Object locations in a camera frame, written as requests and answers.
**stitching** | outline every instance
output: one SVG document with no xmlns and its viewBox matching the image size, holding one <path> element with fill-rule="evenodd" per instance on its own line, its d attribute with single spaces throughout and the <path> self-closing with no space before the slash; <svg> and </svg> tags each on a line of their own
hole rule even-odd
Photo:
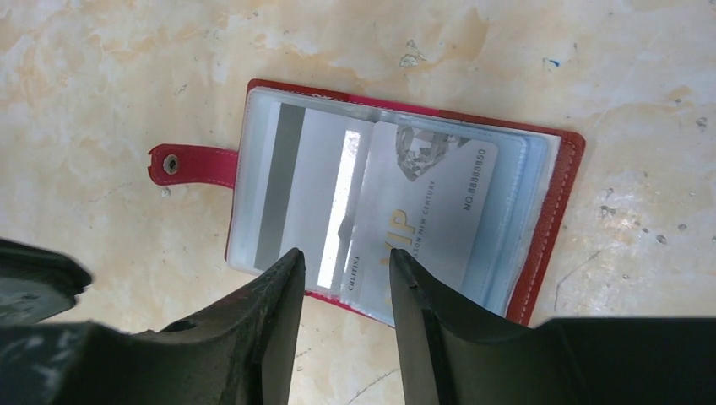
<svg viewBox="0 0 716 405">
<path fill-rule="evenodd" d="M 519 315 L 519 319 L 518 319 L 518 323 L 520 323 L 520 324 L 524 320 L 524 316 L 527 313 L 527 306 L 529 303 L 529 298 L 532 296 L 532 291 L 534 289 L 534 282 L 537 279 L 537 274 L 540 272 L 540 266 L 542 264 L 542 260 L 545 258 L 545 249 L 547 247 L 547 241 L 549 240 L 550 235 L 554 231 L 555 217 L 557 214 L 557 209 L 560 206 L 561 198 L 564 196 L 564 189 L 565 189 L 565 185 L 567 184 L 567 178 L 569 177 L 570 169 L 572 168 L 572 164 L 574 163 L 574 154 L 577 152 L 577 148 L 574 143 L 567 141 L 567 140 L 565 140 L 565 142 L 567 143 L 567 145 L 569 145 L 572 148 L 572 152 L 569 154 L 569 162 L 567 163 L 567 167 L 564 170 L 564 176 L 562 178 L 559 194 L 557 194 L 557 200 L 555 202 L 555 209 L 554 209 L 554 212 L 552 212 L 552 215 L 550 217 L 550 227 L 547 230 L 547 232 L 545 233 L 545 236 L 542 238 L 542 246 L 540 248 L 540 258 L 537 261 L 537 264 L 534 266 L 532 274 L 530 275 L 530 278 L 529 278 L 529 287 L 527 288 L 527 294 L 524 296 L 524 301 L 522 304 L 522 311 L 521 311 L 521 313 Z"/>
</svg>

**leather strap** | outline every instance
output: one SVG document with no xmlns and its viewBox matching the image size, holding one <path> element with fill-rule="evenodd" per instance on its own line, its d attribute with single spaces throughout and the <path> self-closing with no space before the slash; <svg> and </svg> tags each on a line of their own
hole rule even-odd
<svg viewBox="0 0 716 405">
<path fill-rule="evenodd" d="M 163 143 L 149 151 L 149 178 L 158 186 L 206 183 L 234 188 L 239 154 L 208 146 Z"/>
</svg>

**stain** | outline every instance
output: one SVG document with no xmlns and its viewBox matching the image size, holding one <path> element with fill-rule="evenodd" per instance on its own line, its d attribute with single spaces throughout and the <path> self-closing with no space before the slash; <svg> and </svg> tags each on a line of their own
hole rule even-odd
<svg viewBox="0 0 716 405">
<path fill-rule="evenodd" d="M 704 131 L 706 131 L 706 126 L 708 125 L 708 118 L 702 116 L 701 118 L 696 120 L 696 125 L 698 127 L 698 130 L 701 133 L 704 133 Z"/>
<path fill-rule="evenodd" d="M 553 309 L 554 312 L 557 311 L 557 301 L 559 301 L 559 293 L 560 293 L 561 285 L 564 284 L 564 282 L 567 281 L 568 278 L 570 278 L 572 275 L 574 275 L 574 273 L 576 273 L 577 270 L 581 269 L 582 267 L 586 266 L 587 263 L 589 263 L 589 262 L 593 261 L 594 259 L 596 259 L 597 257 L 599 257 L 599 254 L 601 252 L 602 252 L 602 250 L 599 249 L 598 251 L 592 253 L 592 256 L 587 257 L 587 260 L 585 260 L 579 266 L 575 267 L 571 272 L 565 274 L 565 276 L 562 277 L 561 280 L 557 283 L 557 286 L 555 288 L 555 304 L 554 304 L 554 309 Z"/>
<path fill-rule="evenodd" d="M 418 66 L 418 63 L 419 62 L 417 57 L 406 53 L 405 56 L 400 59 L 398 66 L 400 66 L 401 68 L 412 68 Z"/>
<path fill-rule="evenodd" d="M 187 84 L 185 83 L 179 90 L 174 92 L 174 95 L 180 95 L 186 89 L 187 89 Z"/>
<path fill-rule="evenodd" d="M 416 54 L 417 57 L 419 57 L 420 59 L 422 59 L 422 60 L 424 60 L 424 61 L 427 60 L 427 57 L 423 54 L 423 52 L 420 51 L 420 49 L 418 49 L 418 46 L 415 44 L 415 41 L 414 41 L 414 40 L 408 40 L 408 43 L 405 44 L 405 47 L 407 47 L 408 49 L 410 49 L 410 50 L 411 50 L 414 54 Z"/>
<path fill-rule="evenodd" d="M 602 219 L 606 218 L 607 215 L 613 217 L 615 213 L 616 210 L 614 208 L 609 208 L 606 205 L 599 207 L 599 214 L 601 215 Z"/>
<path fill-rule="evenodd" d="M 614 189 L 609 187 L 605 189 L 605 197 L 604 200 L 608 200 L 611 195 L 614 194 Z"/>
<path fill-rule="evenodd" d="M 389 372 L 387 372 L 387 373 L 385 373 L 385 374 L 383 374 L 383 375 L 378 376 L 378 378 L 376 378 L 375 380 L 373 380 L 373 382 L 371 382 L 370 384 L 368 384 L 367 386 L 363 387 L 363 388 L 360 389 L 358 392 L 356 392 L 356 393 L 355 393 L 355 396 L 352 397 L 352 398 L 350 399 L 350 401 L 346 402 L 345 405 L 350 405 L 351 403 L 353 403 L 353 401 L 355 401 L 356 399 L 358 399 L 358 397 L 360 397 L 361 395 L 363 395 L 364 392 L 368 391 L 369 388 L 371 388 L 372 386 L 375 386 L 378 382 L 383 381 L 383 380 L 384 380 L 385 378 L 387 378 L 389 375 L 393 374 L 394 372 L 396 372 L 396 371 L 398 371 L 398 370 L 400 370 L 400 369 L 392 369 L 392 370 L 390 370 Z"/>
</svg>

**red leather cover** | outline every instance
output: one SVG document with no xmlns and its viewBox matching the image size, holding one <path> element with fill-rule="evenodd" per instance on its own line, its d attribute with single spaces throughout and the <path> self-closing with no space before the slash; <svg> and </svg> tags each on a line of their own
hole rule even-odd
<svg viewBox="0 0 716 405">
<path fill-rule="evenodd" d="M 163 143 L 149 151 L 149 178 L 159 186 L 184 183 L 208 183 L 233 189 L 239 154 L 233 150 L 208 146 Z M 164 162 L 173 159 L 176 172 L 165 170 Z"/>
<path fill-rule="evenodd" d="M 547 270 L 547 264 L 549 263 L 552 249 L 555 245 L 557 232 L 560 229 L 561 221 L 567 208 L 567 200 L 577 176 L 577 169 L 584 154 L 585 142 L 581 135 L 575 132 L 494 120 L 483 116 L 471 116 L 458 112 L 419 107 L 388 100 L 378 100 L 370 97 L 262 79 L 254 79 L 249 82 L 247 86 L 247 96 L 251 90 L 255 88 L 277 89 L 299 95 L 369 105 L 386 110 L 421 114 L 424 116 L 437 116 L 471 124 L 513 128 L 560 137 L 561 144 L 556 157 L 554 172 L 550 180 L 550 188 L 542 204 L 540 219 L 534 231 L 527 260 L 525 261 L 507 308 L 507 319 L 523 325 L 529 324 L 529 318 L 532 316 L 534 303 L 537 300 L 537 293 L 540 291 L 540 285 L 545 277 L 545 271 Z M 177 150 L 182 154 L 181 156 L 175 153 Z M 236 152 L 198 146 L 163 144 L 152 149 L 150 153 L 152 154 L 152 165 L 149 167 L 149 176 L 155 183 L 161 186 L 183 182 L 204 182 L 233 187 L 236 183 Z M 174 175 L 167 175 L 163 171 L 163 161 L 168 154 L 174 154 L 181 158 L 180 169 Z M 307 292 L 306 295 L 356 312 L 352 308 L 342 304 L 338 297 L 327 297 L 315 292 Z"/>
</svg>

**card holder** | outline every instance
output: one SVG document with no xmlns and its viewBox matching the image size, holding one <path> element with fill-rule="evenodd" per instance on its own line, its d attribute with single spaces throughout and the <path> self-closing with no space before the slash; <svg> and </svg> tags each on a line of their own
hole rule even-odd
<svg viewBox="0 0 716 405">
<path fill-rule="evenodd" d="M 173 148 L 181 169 L 167 175 Z M 211 180 L 181 159 L 192 148 L 238 167 L 215 159 Z M 234 185 L 231 267 L 258 274 L 297 246 L 307 294 L 392 325 L 383 258 L 399 247 L 527 324 L 583 148 L 573 132 L 253 80 L 238 154 L 160 145 L 149 174 Z"/>
</svg>

